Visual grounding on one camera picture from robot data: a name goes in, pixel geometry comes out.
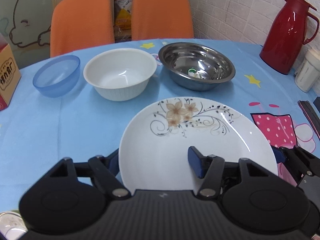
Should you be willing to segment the yellow snack bag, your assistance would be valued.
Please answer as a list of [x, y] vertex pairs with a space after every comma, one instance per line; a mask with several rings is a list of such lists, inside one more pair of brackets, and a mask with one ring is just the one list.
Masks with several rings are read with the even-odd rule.
[[131, 29], [133, 0], [114, 0], [114, 24], [120, 29]]

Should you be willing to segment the orange chair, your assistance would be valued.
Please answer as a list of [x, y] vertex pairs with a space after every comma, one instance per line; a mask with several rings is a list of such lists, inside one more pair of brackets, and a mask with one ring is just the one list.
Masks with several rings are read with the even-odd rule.
[[189, 0], [133, 0], [131, 39], [194, 38]]
[[63, 0], [50, 26], [50, 56], [113, 44], [110, 0]]

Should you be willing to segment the red cracker box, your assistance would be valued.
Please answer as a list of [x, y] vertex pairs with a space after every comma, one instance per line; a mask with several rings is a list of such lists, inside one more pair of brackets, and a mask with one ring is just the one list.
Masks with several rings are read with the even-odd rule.
[[9, 106], [21, 74], [10, 45], [3, 35], [0, 35], [0, 38], [0, 111], [2, 111]]

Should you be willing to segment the black smartphone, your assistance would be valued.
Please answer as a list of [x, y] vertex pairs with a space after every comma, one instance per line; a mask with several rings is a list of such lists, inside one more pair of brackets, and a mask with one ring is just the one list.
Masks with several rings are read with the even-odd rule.
[[298, 106], [300, 107], [300, 109], [302, 110], [303, 114], [307, 118], [307, 120], [310, 123], [313, 131], [316, 133], [317, 137], [319, 138], [320, 120], [319, 120], [319, 117], [318, 117], [317, 113], [315, 112], [315, 110], [311, 106], [310, 102], [309, 101], [299, 100], [298, 101]]

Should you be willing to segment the white tumbler cup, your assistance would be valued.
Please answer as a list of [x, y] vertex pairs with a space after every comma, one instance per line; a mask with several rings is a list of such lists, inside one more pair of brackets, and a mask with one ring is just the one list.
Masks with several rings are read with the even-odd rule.
[[307, 93], [319, 78], [319, 51], [310, 48], [295, 72], [295, 84]]

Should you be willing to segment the white ribbed bowl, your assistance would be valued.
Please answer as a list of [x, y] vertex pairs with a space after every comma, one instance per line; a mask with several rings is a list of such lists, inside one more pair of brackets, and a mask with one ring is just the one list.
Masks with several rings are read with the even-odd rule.
[[155, 58], [140, 49], [118, 48], [93, 57], [84, 67], [84, 78], [100, 96], [127, 101], [139, 96], [157, 70]]

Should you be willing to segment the glass door with cat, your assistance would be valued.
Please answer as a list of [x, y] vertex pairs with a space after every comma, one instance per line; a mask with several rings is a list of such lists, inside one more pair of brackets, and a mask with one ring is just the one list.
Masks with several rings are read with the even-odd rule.
[[50, 57], [52, 0], [1, 0], [1, 34], [20, 69]]

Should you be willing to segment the stainless steel bowl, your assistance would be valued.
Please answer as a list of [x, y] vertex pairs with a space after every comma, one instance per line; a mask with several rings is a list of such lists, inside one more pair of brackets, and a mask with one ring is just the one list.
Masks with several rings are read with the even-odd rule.
[[235, 77], [235, 66], [225, 55], [207, 46], [175, 42], [163, 46], [159, 60], [171, 79], [189, 90], [204, 92]]

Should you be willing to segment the blue cartoon tablecloth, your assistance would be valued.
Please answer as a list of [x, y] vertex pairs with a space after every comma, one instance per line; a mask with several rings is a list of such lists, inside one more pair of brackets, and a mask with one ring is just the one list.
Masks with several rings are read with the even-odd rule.
[[25, 191], [60, 159], [82, 162], [112, 153], [135, 114], [158, 100], [200, 96], [246, 116], [289, 114], [295, 125], [307, 123], [298, 102], [313, 101], [316, 94], [303, 93], [292, 75], [281, 75], [266, 65], [259, 56], [260, 45], [226, 40], [199, 40], [199, 44], [232, 61], [236, 75], [231, 82], [197, 93], [176, 85], [159, 66], [144, 92], [129, 101], [102, 98], [83, 77], [65, 96], [47, 98], [33, 86], [43, 62], [23, 68], [9, 107], [1, 111], [1, 211], [16, 210]]

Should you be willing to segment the left orange chair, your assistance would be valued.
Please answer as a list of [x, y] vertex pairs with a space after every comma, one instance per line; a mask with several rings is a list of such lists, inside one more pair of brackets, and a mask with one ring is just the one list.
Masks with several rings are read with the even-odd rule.
[[113, 44], [110, 0], [63, 0], [50, 26], [50, 56]]

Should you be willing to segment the red thermos jug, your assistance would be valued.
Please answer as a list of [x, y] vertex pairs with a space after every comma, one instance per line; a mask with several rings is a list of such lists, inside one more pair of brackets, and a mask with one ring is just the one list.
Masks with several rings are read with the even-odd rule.
[[319, 19], [311, 14], [309, 9], [317, 10], [305, 0], [284, 0], [286, 3], [277, 14], [265, 43], [260, 52], [260, 58], [277, 72], [287, 75], [303, 45], [310, 43], [306, 38], [308, 18], [316, 21], [316, 31], [319, 30]]

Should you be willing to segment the floral white plate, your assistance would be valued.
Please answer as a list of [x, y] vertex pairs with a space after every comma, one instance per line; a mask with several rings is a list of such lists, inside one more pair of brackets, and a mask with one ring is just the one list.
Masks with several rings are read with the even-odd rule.
[[188, 148], [227, 162], [248, 158], [277, 173], [272, 148], [257, 126], [219, 102], [169, 98], [141, 110], [120, 141], [119, 168], [130, 192], [197, 190], [200, 180], [188, 162]]

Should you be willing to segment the blue plastic bowl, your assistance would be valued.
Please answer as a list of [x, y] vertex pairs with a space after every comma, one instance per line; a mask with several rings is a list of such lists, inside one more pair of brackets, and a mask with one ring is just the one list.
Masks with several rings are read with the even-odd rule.
[[33, 78], [33, 86], [49, 98], [58, 98], [70, 92], [80, 76], [80, 59], [63, 55], [43, 65]]

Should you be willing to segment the right orange chair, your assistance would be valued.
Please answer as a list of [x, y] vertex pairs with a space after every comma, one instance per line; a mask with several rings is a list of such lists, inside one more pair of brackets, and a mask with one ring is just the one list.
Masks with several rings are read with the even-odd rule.
[[194, 38], [189, 0], [133, 0], [131, 39]]

